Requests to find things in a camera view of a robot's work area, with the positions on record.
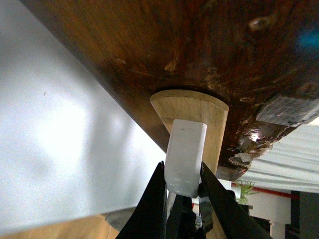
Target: dark wood surface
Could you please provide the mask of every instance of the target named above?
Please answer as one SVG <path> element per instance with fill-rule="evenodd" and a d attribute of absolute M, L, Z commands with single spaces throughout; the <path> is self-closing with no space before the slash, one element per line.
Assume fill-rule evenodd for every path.
<path fill-rule="evenodd" d="M 22 2 L 163 150 L 169 133 L 152 94 L 187 89 L 227 103 L 219 165 L 238 176 L 250 163 L 235 154 L 258 157 L 295 129 L 256 121 L 261 107 L 318 87 L 317 0 Z"/>

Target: white cloth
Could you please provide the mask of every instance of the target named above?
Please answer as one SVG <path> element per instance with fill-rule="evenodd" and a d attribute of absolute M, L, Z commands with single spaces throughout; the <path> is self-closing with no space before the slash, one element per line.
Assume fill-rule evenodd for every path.
<path fill-rule="evenodd" d="M 302 125 L 276 142 L 240 179 L 256 187 L 319 193 L 319 126 Z"/>

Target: wooden floor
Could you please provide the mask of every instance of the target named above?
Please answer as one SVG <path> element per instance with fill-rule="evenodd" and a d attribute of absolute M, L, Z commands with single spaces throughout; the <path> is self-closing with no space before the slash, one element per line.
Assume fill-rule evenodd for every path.
<path fill-rule="evenodd" d="M 0 237 L 0 239 L 115 239 L 118 232 L 98 215 Z"/>

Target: grey wall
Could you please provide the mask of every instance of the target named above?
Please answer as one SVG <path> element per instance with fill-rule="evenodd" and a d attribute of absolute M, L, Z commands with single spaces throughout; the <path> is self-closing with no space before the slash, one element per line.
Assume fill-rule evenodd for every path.
<path fill-rule="evenodd" d="M 319 238 L 319 194 L 300 193 L 300 239 Z"/>
<path fill-rule="evenodd" d="M 164 158 L 19 1 L 0 1 L 0 234 L 135 206 Z"/>

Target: white rectangular block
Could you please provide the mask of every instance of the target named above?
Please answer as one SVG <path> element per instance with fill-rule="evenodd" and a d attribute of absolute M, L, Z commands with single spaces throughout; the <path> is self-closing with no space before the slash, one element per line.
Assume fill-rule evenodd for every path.
<path fill-rule="evenodd" d="M 169 138 L 165 181 L 170 192 L 197 197 L 207 125 L 176 119 Z"/>

